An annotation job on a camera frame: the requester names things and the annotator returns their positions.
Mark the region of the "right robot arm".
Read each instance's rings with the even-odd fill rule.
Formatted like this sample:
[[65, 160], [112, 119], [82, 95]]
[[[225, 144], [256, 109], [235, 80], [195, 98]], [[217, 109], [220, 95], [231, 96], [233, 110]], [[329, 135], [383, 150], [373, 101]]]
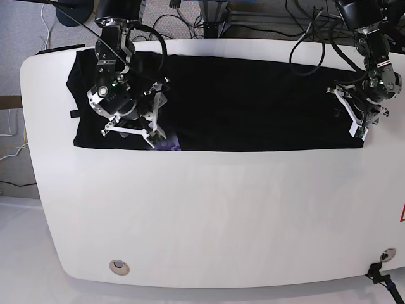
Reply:
[[[154, 146], [166, 139], [158, 125], [159, 109], [167, 102], [164, 95], [169, 79], [162, 75], [167, 58], [166, 42], [142, 22], [145, 1], [100, 1], [95, 23], [101, 28], [97, 38], [95, 84], [87, 91], [90, 107], [107, 119], [103, 136], [117, 132], [122, 137], [141, 136]], [[133, 30], [156, 36], [161, 44], [161, 61], [156, 71], [145, 71], [130, 40]]]

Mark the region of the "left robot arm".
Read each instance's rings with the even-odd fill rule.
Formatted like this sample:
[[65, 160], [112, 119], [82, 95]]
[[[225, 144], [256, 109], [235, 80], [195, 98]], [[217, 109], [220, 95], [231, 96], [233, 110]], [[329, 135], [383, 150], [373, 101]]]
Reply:
[[[365, 139], [369, 126], [377, 124], [380, 117], [388, 116], [389, 110], [382, 102], [397, 97], [402, 91], [402, 78], [394, 71], [389, 58], [389, 45], [380, 30], [384, 20], [384, 5], [380, 1], [336, 1], [339, 16], [330, 24], [327, 37], [323, 36], [316, 18], [299, 2], [296, 8], [309, 20], [309, 30], [318, 36], [322, 48], [329, 41], [333, 50], [360, 74], [356, 80], [335, 81], [327, 91], [333, 94], [348, 112], [352, 124], [350, 135]], [[357, 52], [364, 58], [364, 68], [358, 67], [335, 43], [334, 29], [343, 24], [354, 33], [352, 39]]]

